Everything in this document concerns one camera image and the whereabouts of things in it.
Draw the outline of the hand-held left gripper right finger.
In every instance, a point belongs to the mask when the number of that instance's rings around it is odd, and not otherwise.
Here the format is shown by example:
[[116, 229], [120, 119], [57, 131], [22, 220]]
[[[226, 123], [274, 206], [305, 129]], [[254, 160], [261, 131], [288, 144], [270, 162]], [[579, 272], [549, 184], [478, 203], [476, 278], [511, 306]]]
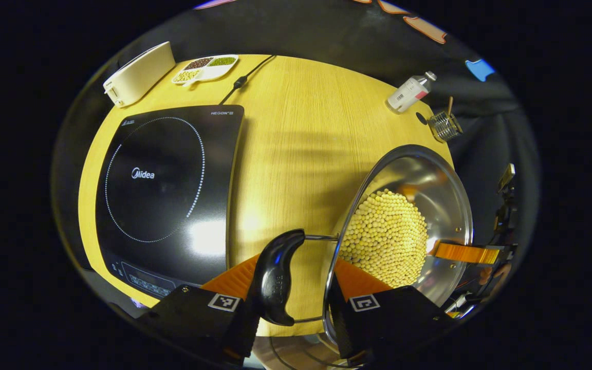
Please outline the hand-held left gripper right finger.
[[390, 287], [336, 260], [327, 288], [327, 331], [350, 365], [387, 365], [434, 344], [456, 322], [411, 286]]

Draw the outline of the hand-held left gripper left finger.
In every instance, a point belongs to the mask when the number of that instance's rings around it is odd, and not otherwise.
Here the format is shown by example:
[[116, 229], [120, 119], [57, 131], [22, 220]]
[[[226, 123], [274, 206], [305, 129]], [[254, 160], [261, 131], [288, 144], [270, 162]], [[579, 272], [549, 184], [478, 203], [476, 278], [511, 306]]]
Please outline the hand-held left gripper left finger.
[[255, 255], [202, 287], [178, 286], [139, 316], [138, 325], [203, 360], [242, 366], [260, 319], [248, 302], [258, 259]]

